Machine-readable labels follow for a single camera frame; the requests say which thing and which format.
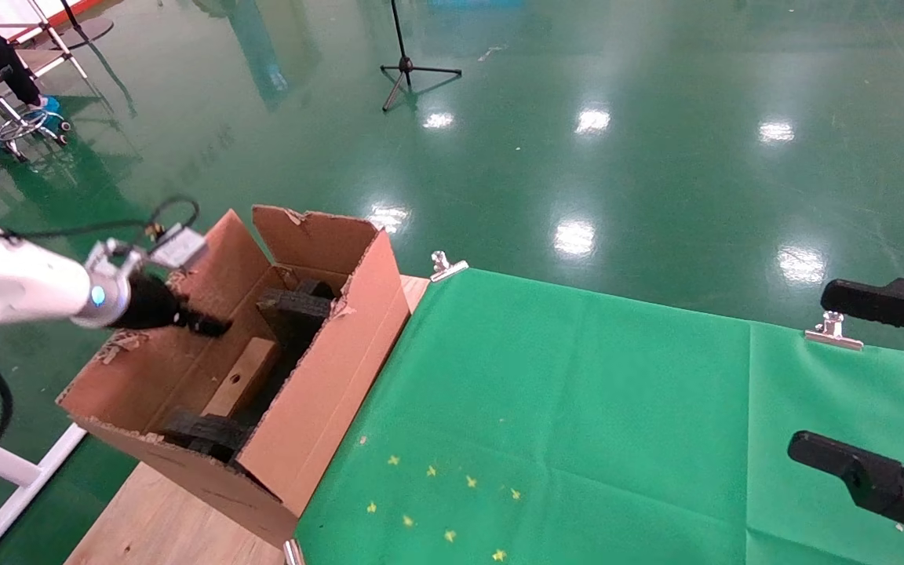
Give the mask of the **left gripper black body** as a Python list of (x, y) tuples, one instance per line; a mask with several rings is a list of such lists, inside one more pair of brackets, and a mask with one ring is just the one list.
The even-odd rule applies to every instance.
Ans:
[(116, 330), (150, 330), (163, 326), (187, 326), (186, 303), (161, 279), (153, 275), (131, 275), (129, 300), (122, 314), (111, 323)]

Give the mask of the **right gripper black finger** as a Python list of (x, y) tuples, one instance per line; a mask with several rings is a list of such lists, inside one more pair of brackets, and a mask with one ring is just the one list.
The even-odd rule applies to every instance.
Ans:
[(904, 279), (885, 286), (833, 279), (822, 291), (821, 306), (844, 317), (904, 328)]
[(904, 464), (813, 432), (794, 432), (788, 455), (842, 480), (857, 507), (904, 526)]

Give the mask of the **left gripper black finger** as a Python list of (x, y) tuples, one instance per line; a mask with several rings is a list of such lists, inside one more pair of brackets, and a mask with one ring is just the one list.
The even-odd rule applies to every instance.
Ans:
[(214, 315), (186, 310), (184, 312), (184, 326), (190, 332), (205, 337), (221, 337), (231, 328), (230, 319), (220, 319)]

